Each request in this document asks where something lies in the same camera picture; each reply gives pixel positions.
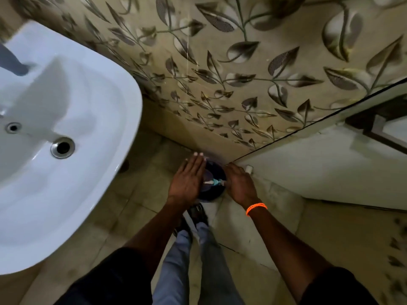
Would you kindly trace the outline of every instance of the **black shoe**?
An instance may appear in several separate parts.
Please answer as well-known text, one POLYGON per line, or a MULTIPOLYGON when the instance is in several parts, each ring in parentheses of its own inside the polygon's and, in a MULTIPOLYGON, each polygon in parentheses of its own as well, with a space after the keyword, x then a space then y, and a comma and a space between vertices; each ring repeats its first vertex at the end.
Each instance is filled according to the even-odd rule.
POLYGON ((188 223, 186 222, 184 216, 181 217, 181 222, 180 224, 175 228, 175 230, 173 231, 173 235, 175 235, 176 237, 178 236, 178 233, 181 232, 182 230, 185 230, 186 232, 188 232, 189 237, 191 239, 191 241, 193 240, 192 237, 192 231, 191 228, 189 227, 188 223))
POLYGON ((205 225, 209 226, 208 217, 201 203, 191 206, 188 209, 188 214, 189 216, 191 216, 191 219, 194 222, 195 227, 199 222, 203 222, 205 225))

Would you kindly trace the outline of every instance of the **black shirt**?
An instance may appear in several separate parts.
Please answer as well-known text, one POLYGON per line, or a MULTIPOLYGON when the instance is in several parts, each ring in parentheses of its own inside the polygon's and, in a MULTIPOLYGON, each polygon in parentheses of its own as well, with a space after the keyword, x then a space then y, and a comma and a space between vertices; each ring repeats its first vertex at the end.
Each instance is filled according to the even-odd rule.
MULTIPOLYGON (((140 255, 131 248, 119 248, 74 282, 54 305, 151 305, 150 282, 140 255)), ((300 305, 308 304, 378 303, 351 272, 332 267, 307 287, 300 305)))

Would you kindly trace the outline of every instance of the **faucet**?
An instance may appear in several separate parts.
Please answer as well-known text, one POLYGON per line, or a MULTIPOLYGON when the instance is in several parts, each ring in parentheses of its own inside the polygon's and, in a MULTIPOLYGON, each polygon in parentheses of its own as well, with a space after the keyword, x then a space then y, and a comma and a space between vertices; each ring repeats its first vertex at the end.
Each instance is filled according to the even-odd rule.
POLYGON ((29 71, 29 66, 18 61, 17 57, 2 43, 0 43, 0 67, 17 76, 27 75, 29 71))

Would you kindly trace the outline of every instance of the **orange wristband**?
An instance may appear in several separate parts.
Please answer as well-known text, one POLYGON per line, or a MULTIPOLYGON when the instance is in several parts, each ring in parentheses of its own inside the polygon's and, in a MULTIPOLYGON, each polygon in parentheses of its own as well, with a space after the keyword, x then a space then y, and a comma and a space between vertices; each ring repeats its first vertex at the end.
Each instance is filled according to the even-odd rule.
POLYGON ((264 203, 256 203, 255 205, 251 205, 250 207, 247 208, 246 215, 247 215, 247 216, 250 216, 250 215, 249 215, 249 212, 250 212, 252 209, 254 209, 255 207, 265 207, 266 210, 267 210, 267 206, 266 206, 264 203))

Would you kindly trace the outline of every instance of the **wash basin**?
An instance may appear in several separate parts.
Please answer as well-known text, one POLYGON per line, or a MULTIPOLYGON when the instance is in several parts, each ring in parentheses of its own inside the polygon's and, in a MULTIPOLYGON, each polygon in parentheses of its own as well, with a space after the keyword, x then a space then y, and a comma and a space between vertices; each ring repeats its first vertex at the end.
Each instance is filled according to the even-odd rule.
POLYGON ((78 229, 120 169, 142 112, 126 70, 41 24, 26 23, 6 46, 30 71, 0 68, 0 274, 42 261, 78 229), (74 143, 64 159, 51 154, 61 137, 74 143))

